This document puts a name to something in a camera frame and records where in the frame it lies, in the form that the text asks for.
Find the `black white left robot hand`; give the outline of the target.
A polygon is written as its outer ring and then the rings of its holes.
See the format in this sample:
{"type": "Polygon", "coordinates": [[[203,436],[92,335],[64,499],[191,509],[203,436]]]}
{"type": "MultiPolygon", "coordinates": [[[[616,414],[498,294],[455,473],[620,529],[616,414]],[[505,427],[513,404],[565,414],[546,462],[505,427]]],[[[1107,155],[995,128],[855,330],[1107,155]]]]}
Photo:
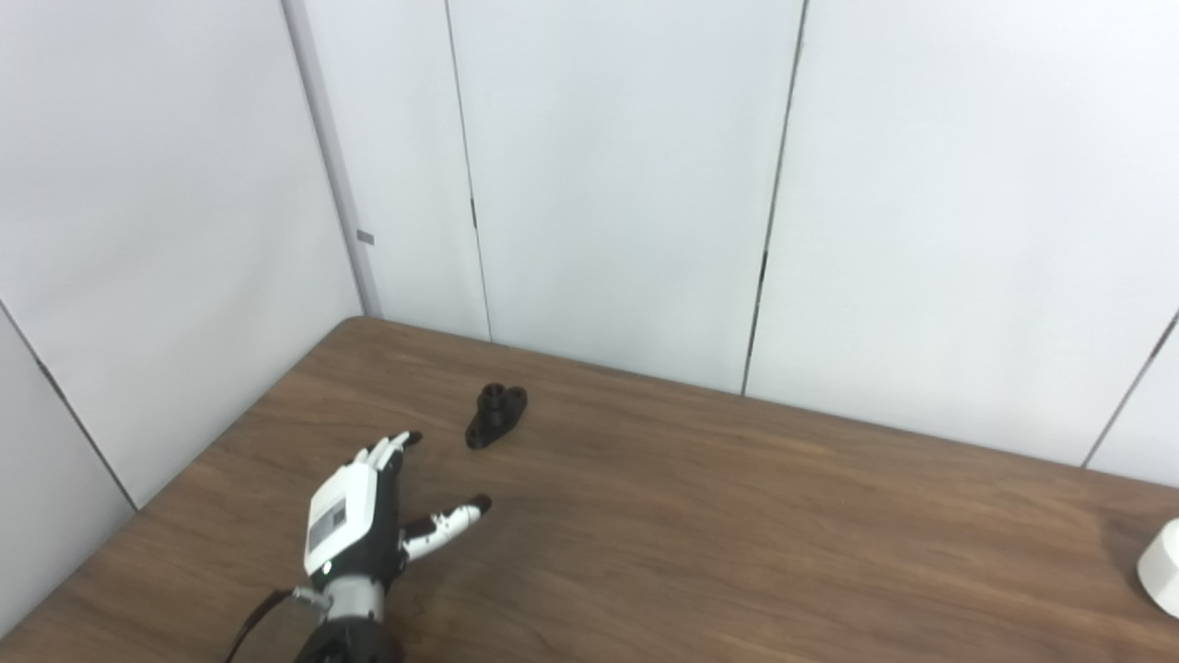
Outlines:
{"type": "Polygon", "coordinates": [[[317,591],[343,576],[367,576],[390,587],[409,563],[436,553],[489,511],[489,495],[477,494],[401,521],[401,470],[407,449],[421,439],[420,432],[404,431],[358,449],[312,495],[303,565],[317,591]]]}

